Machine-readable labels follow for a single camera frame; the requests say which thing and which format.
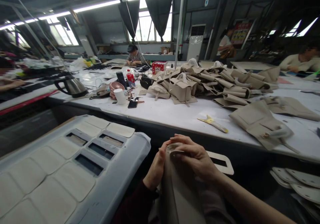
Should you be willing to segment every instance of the white air conditioner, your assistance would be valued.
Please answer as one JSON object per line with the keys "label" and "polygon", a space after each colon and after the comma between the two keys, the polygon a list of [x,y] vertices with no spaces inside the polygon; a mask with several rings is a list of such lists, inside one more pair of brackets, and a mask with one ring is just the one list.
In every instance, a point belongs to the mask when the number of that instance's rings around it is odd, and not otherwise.
{"label": "white air conditioner", "polygon": [[192,25],[191,36],[189,39],[187,61],[189,61],[191,58],[195,58],[196,60],[198,60],[205,30],[205,24]]}

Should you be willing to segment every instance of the small desk fan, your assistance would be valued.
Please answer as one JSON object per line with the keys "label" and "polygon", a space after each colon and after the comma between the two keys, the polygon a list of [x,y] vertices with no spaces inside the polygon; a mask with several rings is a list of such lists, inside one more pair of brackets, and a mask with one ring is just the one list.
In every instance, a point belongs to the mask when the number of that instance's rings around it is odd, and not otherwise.
{"label": "small desk fan", "polygon": [[112,100],[116,100],[116,96],[114,95],[113,91],[116,89],[124,90],[124,86],[118,82],[111,82],[110,83],[110,96]]}

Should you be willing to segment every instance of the electric kettle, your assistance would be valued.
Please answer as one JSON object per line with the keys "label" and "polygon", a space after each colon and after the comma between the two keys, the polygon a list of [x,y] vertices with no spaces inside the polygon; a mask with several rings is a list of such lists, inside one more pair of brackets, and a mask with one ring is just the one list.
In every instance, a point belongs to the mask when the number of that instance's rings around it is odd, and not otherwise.
{"label": "electric kettle", "polygon": [[[59,83],[64,83],[64,87],[67,91],[64,91],[60,86]],[[79,98],[85,96],[88,91],[85,86],[79,82],[74,76],[68,75],[64,79],[54,81],[55,86],[61,92],[71,95],[73,98]]]}

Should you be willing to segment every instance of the black leather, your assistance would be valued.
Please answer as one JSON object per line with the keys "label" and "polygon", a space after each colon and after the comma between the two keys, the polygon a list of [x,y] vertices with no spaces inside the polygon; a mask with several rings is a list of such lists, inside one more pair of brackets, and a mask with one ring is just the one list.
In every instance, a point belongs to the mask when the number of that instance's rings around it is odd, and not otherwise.
{"label": "black leather", "polygon": [[148,89],[150,86],[152,86],[152,84],[155,82],[154,79],[149,78],[147,75],[142,74],[141,80],[140,80],[140,85],[145,88]]}

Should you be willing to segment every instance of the black phone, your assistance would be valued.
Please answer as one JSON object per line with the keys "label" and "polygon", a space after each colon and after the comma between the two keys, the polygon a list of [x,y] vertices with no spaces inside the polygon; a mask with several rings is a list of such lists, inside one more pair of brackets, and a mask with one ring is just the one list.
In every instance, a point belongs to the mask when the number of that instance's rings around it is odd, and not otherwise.
{"label": "black phone", "polygon": [[129,102],[128,108],[136,108],[136,107],[137,107],[137,105],[138,105],[138,103],[137,103],[137,102],[135,102],[135,101],[131,100],[131,101]]}

